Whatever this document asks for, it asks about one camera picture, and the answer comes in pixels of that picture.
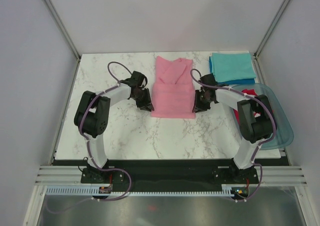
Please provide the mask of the pink t shirt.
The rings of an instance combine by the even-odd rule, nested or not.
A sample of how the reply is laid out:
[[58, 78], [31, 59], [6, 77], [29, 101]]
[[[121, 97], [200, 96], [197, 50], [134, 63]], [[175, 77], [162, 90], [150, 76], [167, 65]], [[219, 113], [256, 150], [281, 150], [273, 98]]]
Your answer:
[[191, 78], [193, 60], [170, 61], [161, 56], [155, 60], [155, 83], [151, 101], [153, 118], [194, 119], [195, 87]]

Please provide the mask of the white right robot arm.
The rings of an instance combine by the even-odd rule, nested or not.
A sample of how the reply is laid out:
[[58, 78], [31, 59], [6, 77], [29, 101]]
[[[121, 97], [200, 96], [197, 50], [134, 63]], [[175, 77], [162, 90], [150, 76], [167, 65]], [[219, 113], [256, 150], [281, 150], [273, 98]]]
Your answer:
[[201, 88], [195, 91], [193, 112], [205, 112], [211, 109], [211, 103], [221, 103], [238, 113], [242, 139], [229, 167], [229, 177], [240, 183], [255, 167], [255, 158], [262, 145], [276, 136], [277, 123], [270, 101], [264, 94], [255, 96], [218, 84], [213, 74], [201, 75], [196, 82]]

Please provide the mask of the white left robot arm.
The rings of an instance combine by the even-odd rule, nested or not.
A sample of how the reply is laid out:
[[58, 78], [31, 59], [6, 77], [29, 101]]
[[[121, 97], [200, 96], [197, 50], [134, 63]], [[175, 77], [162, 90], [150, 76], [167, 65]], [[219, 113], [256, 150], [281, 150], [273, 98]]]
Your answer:
[[109, 179], [110, 171], [104, 167], [108, 158], [103, 134], [108, 125], [110, 108], [119, 102], [133, 99], [138, 109], [154, 111], [147, 83], [148, 79], [144, 74], [134, 71], [129, 78], [120, 80], [109, 89], [99, 93], [87, 90], [82, 94], [74, 116], [74, 125], [86, 142], [88, 159], [83, 170], [85, 175], [92, 172], [92, 177], [99, 183]]

